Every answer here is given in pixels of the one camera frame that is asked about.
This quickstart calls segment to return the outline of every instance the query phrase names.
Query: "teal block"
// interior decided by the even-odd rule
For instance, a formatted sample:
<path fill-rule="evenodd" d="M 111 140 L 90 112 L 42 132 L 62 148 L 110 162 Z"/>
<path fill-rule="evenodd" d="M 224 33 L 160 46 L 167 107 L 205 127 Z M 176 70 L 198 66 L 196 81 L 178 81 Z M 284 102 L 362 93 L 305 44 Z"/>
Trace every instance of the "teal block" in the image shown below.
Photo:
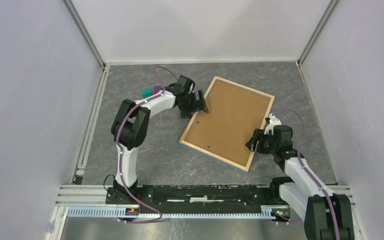
<path fill-rule="evenodd" d="M 147 97 L 150 97 L 150 96 L 152 96 L 152 90 L 151 89 L 147 89 L 147 90 L 145 90 L 145 91 L 142 91 L 142 96 L 144 97 L 144 98 L 147 98 Z"/>

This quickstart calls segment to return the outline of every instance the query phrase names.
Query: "cork board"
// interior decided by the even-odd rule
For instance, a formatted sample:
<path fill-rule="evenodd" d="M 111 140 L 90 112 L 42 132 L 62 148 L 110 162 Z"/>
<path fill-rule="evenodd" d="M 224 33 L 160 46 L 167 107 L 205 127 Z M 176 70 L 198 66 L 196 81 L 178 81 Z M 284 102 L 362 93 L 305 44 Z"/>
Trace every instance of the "cork board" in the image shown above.
<path fill-rule="evenodd" d="M 275 97 L 218 76 L 204 97 L 209 113 L 192 116 L 180 143 L 248 171 L 254 152 L 245 143 L 266 124 Z"/>

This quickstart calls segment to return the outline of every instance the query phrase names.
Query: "purple block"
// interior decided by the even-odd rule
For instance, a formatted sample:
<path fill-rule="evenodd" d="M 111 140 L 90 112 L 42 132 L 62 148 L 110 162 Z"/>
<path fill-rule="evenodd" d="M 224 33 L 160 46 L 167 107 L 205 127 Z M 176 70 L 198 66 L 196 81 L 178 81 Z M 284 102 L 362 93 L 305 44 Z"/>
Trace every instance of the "purple block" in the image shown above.
<path fill-rule="evenodd" d="M 156 86 L 153 87 L 153 93 L 156 94 L 156 93 L 158 93 L 159 91 L 161 91 L 161 89 L 162 89 L 162 88 L 161 88 L 160 85 L 156 85 Z"/>

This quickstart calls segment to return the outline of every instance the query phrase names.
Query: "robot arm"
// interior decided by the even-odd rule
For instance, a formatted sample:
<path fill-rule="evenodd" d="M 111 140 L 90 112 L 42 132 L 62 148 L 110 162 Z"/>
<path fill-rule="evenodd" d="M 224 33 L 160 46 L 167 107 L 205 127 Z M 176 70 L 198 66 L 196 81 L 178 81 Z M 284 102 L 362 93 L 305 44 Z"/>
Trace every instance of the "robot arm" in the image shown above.
<path fill-rule="evenodd" d="M 120 192 L 125 191 L 121 177 L 123 177 L 128 188 L 134 188 L 137 185 L 136 161 L 138 148 L 146 138 L 148 123 L 151 117 L 163 110 L 176 106 L 179 107 L 182 118 L 190 118 L 193 113 L 197 111 L 208 113 L 203 91 L 201 89 L 198 91 L 199 99 L 197 100 L 194 88 L 195 82 L 181 75 L 176 83 L 170 84 L 165 88 L 164 93 L 162 93 L 162 91 L 157 93 L 161 94 L 161 96 L 157 98 L 150 96 L 138 101 L 126 99 L 121 103 L 111 127 L 114 141 L 116 140 L 121 123 L 128 112 L 138 103 L 144 102 L 129 116 L 129 119 L 121 130 L 118 140 L 123 150 L 117 145 L 119 159 L 117 161 L 117 174 L 115 175 L 114 188 Z"/>
<path fill-rule="evenodd" d="M 264 129 L 256 129 L 245 144 L 252 152 L 272 154 L 274 162 L 288 177 L 275 177 L 270 187 L 286 201 L 304 221 L 309 240 L 334 240 L 337 225 L 340 240 L 353 240 L 351 202 L 346 195 L 335 194 L 308 166 L 306 159 L 293 149 L 290 126 L 282 125 L 273 114 Z"/>

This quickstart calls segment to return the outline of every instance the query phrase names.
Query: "white panel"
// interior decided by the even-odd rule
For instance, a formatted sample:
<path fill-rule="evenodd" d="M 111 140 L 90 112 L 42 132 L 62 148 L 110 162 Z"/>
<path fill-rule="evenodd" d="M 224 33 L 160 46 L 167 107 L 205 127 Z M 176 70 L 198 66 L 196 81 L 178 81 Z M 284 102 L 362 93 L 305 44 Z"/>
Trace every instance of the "white panel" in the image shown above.
<path fill-rule="evenodd" d="M 341 1 L 303 73 L 366 237 L 384 239 L 384 1 Z"/>
<path fill-rule="evenodd" d="M 0 1 L 0 240 L 50 229 L 99 72 L 62 1 Z"/>
<path fill-rule="evenodd" d="M 74 0 L 106 62 L 296 60 L 329 0 Z"/>

